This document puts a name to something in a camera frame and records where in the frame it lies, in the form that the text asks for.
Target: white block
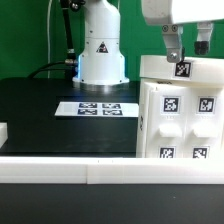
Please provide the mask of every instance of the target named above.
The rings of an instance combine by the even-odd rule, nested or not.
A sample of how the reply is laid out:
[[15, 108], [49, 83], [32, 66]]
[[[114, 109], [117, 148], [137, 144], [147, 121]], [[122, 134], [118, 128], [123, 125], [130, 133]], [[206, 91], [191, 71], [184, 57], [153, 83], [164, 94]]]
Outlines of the white block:
[[3, 144], [8, 139], [8, 132], [7, 132], [7, 124], [6, 123], [0, 123], [0, 148], [3, 146]]
[[174, 64], [165, 56], [145, 55], [141, 57], [140, 76], [161, 82], [224, 86], [224, 59], [186, 57], [183, 64]]

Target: warning label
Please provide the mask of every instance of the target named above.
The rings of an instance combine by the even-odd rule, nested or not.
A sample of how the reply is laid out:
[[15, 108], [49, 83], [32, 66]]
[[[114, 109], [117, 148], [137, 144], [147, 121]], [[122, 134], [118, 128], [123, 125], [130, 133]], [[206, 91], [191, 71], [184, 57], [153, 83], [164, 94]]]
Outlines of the warning label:
[[97, 53], [104, 53], [104, 54], [108, 53], [107, 47], [106, 47], [104, 42], [102, 42], [102, 44], [99, 46], [99, 48], [97, 49], [96, 52]]

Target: white foam block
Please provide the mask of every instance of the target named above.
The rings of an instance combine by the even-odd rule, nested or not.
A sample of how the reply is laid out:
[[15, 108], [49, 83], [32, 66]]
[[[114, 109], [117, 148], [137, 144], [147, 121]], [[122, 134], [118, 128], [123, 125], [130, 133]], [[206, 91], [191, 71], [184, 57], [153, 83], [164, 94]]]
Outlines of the white foam block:
[[60, 102], [55, 116], [138, 117], [136, 103]]
[[0, 123], [0, 148], [3, 146], [3, 144], [8, 139], [8, 132], [7, 132], [7, 124], [6, 123]]

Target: black table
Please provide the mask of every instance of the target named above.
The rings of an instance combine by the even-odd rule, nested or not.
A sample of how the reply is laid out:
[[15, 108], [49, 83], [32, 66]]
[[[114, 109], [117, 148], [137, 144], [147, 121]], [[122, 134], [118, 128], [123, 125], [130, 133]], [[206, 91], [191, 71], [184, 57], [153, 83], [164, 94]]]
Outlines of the black table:
[[60, 101], [138, 103], [139, 83], [112, 93], [74, 89], [64, 80], [0, 82], [0, 122], [8, 142], [0, 155], [135, 157], [137, 118], [55, 117]]
[[[137, 83], [102, 95], [63, 80], [2, 80], [0, 121], [9, 139], [1, 156], [134, 157], [137, 119], [54, 113], [61, 100], [133, 103], [138, 96]], [[223, 224], [223, 208], [222, 185], [0, 185], [1, 224]]]

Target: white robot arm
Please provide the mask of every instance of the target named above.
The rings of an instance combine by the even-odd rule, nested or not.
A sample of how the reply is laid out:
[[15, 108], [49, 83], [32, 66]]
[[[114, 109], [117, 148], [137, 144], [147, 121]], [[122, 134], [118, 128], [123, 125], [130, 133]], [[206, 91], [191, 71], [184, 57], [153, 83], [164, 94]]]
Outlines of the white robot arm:
[[163, 26], [167, 60], [171, 63], [178, 63], [184, 59], [181, 41], [182, 24], [198, 23], [195, 53], [204, 55], [210, 47], [212, 21], [224, 18], [222, 0], [142, 0], [141, 3], [146, 23]]

